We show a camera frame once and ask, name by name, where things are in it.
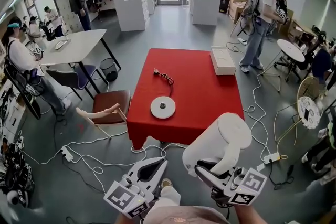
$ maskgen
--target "white disc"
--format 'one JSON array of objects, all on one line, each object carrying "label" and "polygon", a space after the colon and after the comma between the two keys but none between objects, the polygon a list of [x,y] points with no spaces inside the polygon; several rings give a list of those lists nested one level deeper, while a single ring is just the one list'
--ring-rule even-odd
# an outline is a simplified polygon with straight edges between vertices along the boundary
[{"label": "white disc", "polygon": [[158,119],[168,119],[175,113],[175,108],[174,100],[167,96],[158,97],[151,104],[151,112]]}]

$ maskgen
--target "concrete floor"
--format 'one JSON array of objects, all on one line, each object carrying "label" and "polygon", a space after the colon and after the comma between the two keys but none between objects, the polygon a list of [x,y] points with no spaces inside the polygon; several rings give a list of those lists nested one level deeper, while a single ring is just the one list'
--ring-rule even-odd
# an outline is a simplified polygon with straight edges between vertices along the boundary
[{"label": "concrete floor", "polygon": [[[187,7],[163,6],[156,9],[154,15],[151,15],[150,25],[146,31],[136,31],[131,33],[122,33],[119,28],[118,19],[111,15],[102,18],[101,22],[94,21],[94,28],[106,28],[105,40],[117,57],[122,66],[118,79],[110,84],[109,91],[129,89],[134,92],[142,66],[150,48],[181,48],[209,50],[211,45],[225,46],[230,39],[229,34],[233,27],[232,21],[227,15],[219,14],[218,26],[195,26],[191,24]],[[264,51],[261,55],[261,61],[268,64],[277,54],[279,48],[274,40],[265,42]],[[242,54],[231,53],[231,56],[238,67]],[[99,44],[89,55],[87,63],[99,65],[100,61],[107,58],[108,55],[102,44]],[[285,74],[280,68],[277,72]],[[256,71],[252,70],[250,74],[244,74],[237,70],[236,78],[239,84],[241,101],[244,109],[254,105],[252,90],[258,86]],[[272,153],[276,152],[276,143],[274,141],[273,122],[276,111],[284,108],[296,101],[297,79],[290,77],[288,83],[282,79],[281,93],[275,89],[263,78],[262,87],[256,90],[256,100],[265,109],[267,115],[263,122],[269,132],[268,146]],[[106,85],[97,81],[98,87],[106,91]],[[69,89],[57,86],[59,95],[64,97],[69,93]],[[69,97],[73,101],[73,106],[66,114],[67,125],[56,126],[57,147],[68,144],[71,141],[92,141],[104,134],[90,126],[84,119],[75,113],[75,107],[91,111],[93,101],[86,92],[80,92],[84,101],[81,101],[76,95]],[[46,111],[48,105],[39,100],[41,109]],[[276,132],[279,135],[289,125],[290,118],[294,115],[294,109],[287,109],[278,116]],[[253,114],[260,117],[262,112],[257,109]],[[249,126],[252,126],[253,120],[245,113],[245,120]],[[326,126],[327,119],[323,118],[319,127]],[[51,158],[54,153],[53,126],[55,118],[49,112],[43,115],[40,121],[35,120],[30,114],[22,128],[25,138],[25,151],[39,162],[45,162]],[[108,133],[118,134],[126,130],[125,125],[105,128]],[[262,141],[266,141],[267,134],[260,124],[257,124],[253,130],[253,135]],[[281,154],[288,155],[288,160],[276,163],[273,168],[272,178],[276,182],[285,180],[289,165],[295,163],[298,158],[317,140],[317,131],[308,132],[304,127],[298,127],[297,145],[293,146],[295,139],[294,132],[284,139],[279,151]],[[158,141],[149,139],[147,145],[159,145]],[[140,160],[144,155],[133,154],[131,152],[132,143],[128,135],[118,136],[110,141],[102,141],[89,145],[73,146],[75,150],[82,154],[92,155],[105,163],[133,163]],[[262,146],[255,141],[252,145],[243,151],[240,155],[238,165],[245,168],[256,167],[261,163],[260,152]],[[226,209],[216,207],[210,198],[210,189],[199,179],[193,178],[187,174],[182,164],[183,150],[180,148],[170,148],[167,151],[169,164],[165,173],[169,177],[176,189],[181,193],[181,205],[209,206],[226,215]],[[148,157],[159,156],[160,151],[149,149]],[[37,165],[29,157],[26,160],[33,168],[35,180],[35,192],[32,198],[31,209],[24,209],[21,206],[7,206],[5,197],[0,195],[1,214],[9,223],[34,223],[34,224],[60,224],[66,223],[66,217],[71,216],[78,223],[114,223],[117,211],[114,210],[103,200],[103,195],[87,187],[80,176],[68,170],[58,155],[47,165]],[[88,161],[93,166],[96,162]],[[69,164],[72,169],[81,172],[85,181],[101,188],[93,173],[83,162],[78,164]],[[114,180],[120,180],[121,176],[128,171],[128,168],[119,166],[104,167],[104,173],[99,175],[100,180],[108,189]],[[269,167],[262,173],[269,175]],[[312,223],[317,220],[322,213],[327,211],[332,204],[334,184],[320,186],[316,182],[315,174],[308,166],[303,166],[296,162],[293,176],[294,182],[291,185],[285,185],[280,190],[274,190],[270,181],[255,201],[254,206],[260,215],[272,224],[290,222],[296,220],[299,223]],[[230,221],[232,224],[238,223],[234,210],[231,212]]]}]

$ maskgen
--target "cardboard box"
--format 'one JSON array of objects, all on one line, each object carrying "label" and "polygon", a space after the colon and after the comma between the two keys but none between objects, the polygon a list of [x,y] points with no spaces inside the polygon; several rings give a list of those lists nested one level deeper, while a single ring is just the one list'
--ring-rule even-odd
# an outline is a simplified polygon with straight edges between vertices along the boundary
[{"label": "cardboard box", "polygon": [[236,66],[226,48],[212,46],[210,56],[216,75],[234,75],[236,73]]},{"label": "cardboard box", "polygon": [[237,23],[246,1],[247,0],[230,0],[229,15],[234,23]]}]

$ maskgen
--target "white box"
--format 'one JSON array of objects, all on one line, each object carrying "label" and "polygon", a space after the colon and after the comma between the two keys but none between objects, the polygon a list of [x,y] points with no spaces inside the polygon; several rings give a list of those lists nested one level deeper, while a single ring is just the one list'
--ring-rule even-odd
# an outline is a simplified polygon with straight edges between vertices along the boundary
[{"label": "white box", "polygon": [[237,69],[226,48],[211,47],[210,56],[216,75],[234,75],[236,73]]}]

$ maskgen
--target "red tablecloth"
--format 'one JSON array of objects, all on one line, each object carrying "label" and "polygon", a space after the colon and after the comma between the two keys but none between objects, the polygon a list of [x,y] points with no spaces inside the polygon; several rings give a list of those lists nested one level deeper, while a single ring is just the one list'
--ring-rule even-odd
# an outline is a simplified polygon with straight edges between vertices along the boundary
[{"label": "red tablecloth", "polygon": [[[171,98],[176,111],[166,120],[155,118],[152,101],[168,96],[167,80],[154,75],[154,68],[174,80]],[[127,116],[129,138],[140,149],[148,136],[161,142],[189,145],[225,112],[244,119],[235,76],[216,76],[209,51],[150,49]]]}]

